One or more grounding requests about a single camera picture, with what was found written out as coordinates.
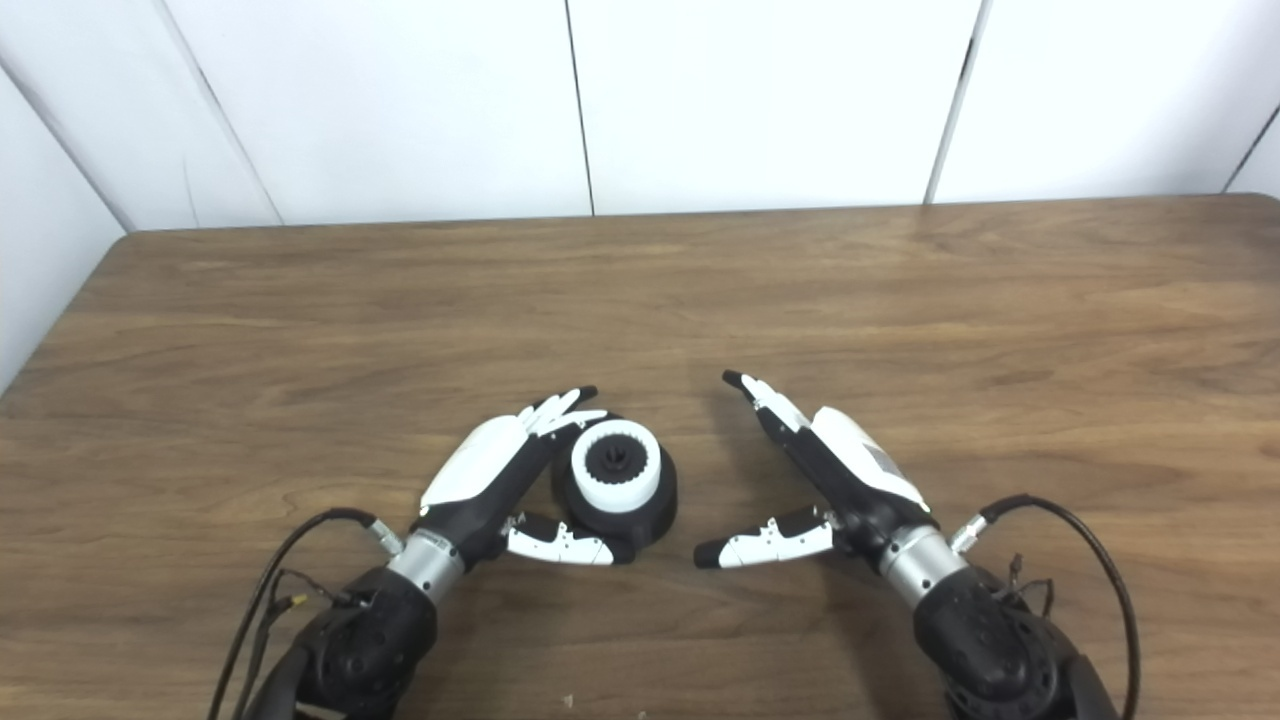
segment white wall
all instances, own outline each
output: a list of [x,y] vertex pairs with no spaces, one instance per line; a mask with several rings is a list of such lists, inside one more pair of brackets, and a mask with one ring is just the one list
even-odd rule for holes
[[978,0],[571,0],[600,214],[924,197]]
[[1277,102],[1274,0],[995,0],[936,199],[1221,192]]
[[586,215],[562,0],[169,0],[285,223]]
[[0,0],[0,69],[3,388],[122,225],[1219,192],[1280,3]]
[[0,58],[127,229],[279,223],[163,4],[0,0]]
[[0,73],[0,389],[122,232]]

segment robotic arm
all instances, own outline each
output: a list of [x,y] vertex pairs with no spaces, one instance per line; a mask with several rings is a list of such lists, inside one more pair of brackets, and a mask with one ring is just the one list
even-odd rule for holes
[[549,518],[513,515],[554,455],[605,418],[604,410],[575,410],[594,396],[594,387],[571,389],[477,427],[426,488],[403,544],[380,521],[369,525],[390,561],[334,593],[333,606],[298,633],[234,720],[292,720],[306,716],[300,705],[351,720],[389,719],[435,644],[444,596],[503,551],[548,562],[628,562],[634,551],[626,544]]
[[[742,391],[765,434],[831,510],[806,507],[703,543],[694,551],[698,566],[735,568],[828,550],[863,557],[911,610],[915,641],[941,671],[956,720],[1120,717],[1088,657],[1047,616],[1029,610],[1011,587],[1016,578],[1001,583],[964,559],[995,516],[977,516],[948,543],[920,492],[847,415],[823,407],[810,420],[763,380],[727,370],[724,382]],[[1105,560],[1110,574],[1110,557]],[[1112,580],[1119,583],[1119,577]],[[1137,632],[1128,594],[1121,601],[1133,652]],[[1132,675],[1130,706],[1135,692]],[[1132,707],[1125,716],[1132,717]]]

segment wood grain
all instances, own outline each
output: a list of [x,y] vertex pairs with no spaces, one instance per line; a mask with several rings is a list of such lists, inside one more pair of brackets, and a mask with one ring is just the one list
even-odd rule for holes
[[[1277,360],[1258,196],[133,234],[0,400],[0,715],[201,715],[294,524],[407,524],[479,421],[595,383],[676,459],[676,527],[628,568],[479,568],[402,717],[941,717],[861,564],[692,568],[815,497],[731,366],[851,413],[946,528],[1019,491],[1078,510],[1138,606],[1146,716],[1275,717]],[[988,538],[1059,580],[1119,700],[1083,544],[1034,514]],[[369,544],[291,565],[339,583]]]

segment white gear ring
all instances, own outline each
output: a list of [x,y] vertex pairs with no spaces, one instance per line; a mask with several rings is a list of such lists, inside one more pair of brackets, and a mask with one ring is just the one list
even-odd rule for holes
[[[631,480],[625,483],[602,483],[586,469],[586,451],[596,442],[613,436],[627,436],[644,446],[644,469]],[[582,498],[593,507],[604,512],[630,512],[658,492],[658,478],[662,477],[662,450],[658,447],[658,438],[653,437],[649,428],[631,420],[605,420],[591,425],[573,443],[573,455],[570,459],[573,469],[573,480],[582,491]]]

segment silver metal cylinder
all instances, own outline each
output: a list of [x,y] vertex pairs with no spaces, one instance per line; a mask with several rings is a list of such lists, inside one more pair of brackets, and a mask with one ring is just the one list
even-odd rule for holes
[[369,534],[374,536],[378,544],[383,546],[383,550],[387,551],[387,555],[396,557],[404,552],[404,542],[399,539],[396,530],[387,527],[387,523],[374,520],[374,524],[369,525]]
[[956,530],[954,536],[951,536],[951,550],[954,550],[956,555],[969,552],[973,550],[973,546],[978,544],[978,538],[982,533],[987,532],[988,525],[989,523],[987,523],[987,519],[982,515],[969,518],[969,521],[965,523],[963,528]]
[[466,566],[449,541],[429,530],[415,530],[404,542],[404,551],[392,557],[387,569],[421,588],[439,607]]
[[968,568],[936,528],[913,528],[893,536],[881,557],[881,575],[914,610],[947,575]]

